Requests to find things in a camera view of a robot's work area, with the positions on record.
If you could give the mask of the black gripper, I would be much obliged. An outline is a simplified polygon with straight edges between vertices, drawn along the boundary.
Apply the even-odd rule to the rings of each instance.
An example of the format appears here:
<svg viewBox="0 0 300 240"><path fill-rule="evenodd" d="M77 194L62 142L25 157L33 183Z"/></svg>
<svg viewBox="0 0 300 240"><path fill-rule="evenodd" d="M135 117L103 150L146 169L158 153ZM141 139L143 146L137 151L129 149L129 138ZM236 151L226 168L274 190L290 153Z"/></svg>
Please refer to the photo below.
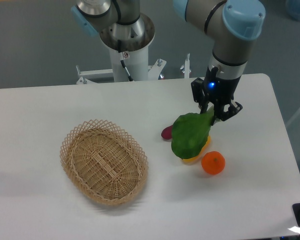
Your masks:
<svg viewBox="0 0 300 240"><path fill-rule="evenodd" d="M197 77L191 82L193 100L198 103L200 114L207 112L208 101L213 104L213 125L217 122L227 121L243 109L240 103L234 101L234 94L240 78L217 77L216 67L213 67L212 69L207 68L204 80ZM226 105L229 107L227 111L224 111Z"/></svg>

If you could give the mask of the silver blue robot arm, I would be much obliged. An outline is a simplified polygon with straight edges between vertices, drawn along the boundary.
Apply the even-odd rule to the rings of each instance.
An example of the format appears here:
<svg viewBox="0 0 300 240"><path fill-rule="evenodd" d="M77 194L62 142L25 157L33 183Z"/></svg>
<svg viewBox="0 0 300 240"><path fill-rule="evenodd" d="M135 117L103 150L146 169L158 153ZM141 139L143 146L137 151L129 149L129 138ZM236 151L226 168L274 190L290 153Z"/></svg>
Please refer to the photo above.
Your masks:
<svg viewBox="0 0 300 240"><path fill-rule="evenodd" d="M212 104L213 120L226 121L243 108L234 93L261 34L265 8L258 0L175 0L173 7L214 40L205 78L192 83L192 95L202 113ZM148 47L155 27L138 0L79 0L71 13L108 48L116 82L150 79Z"/></svg>

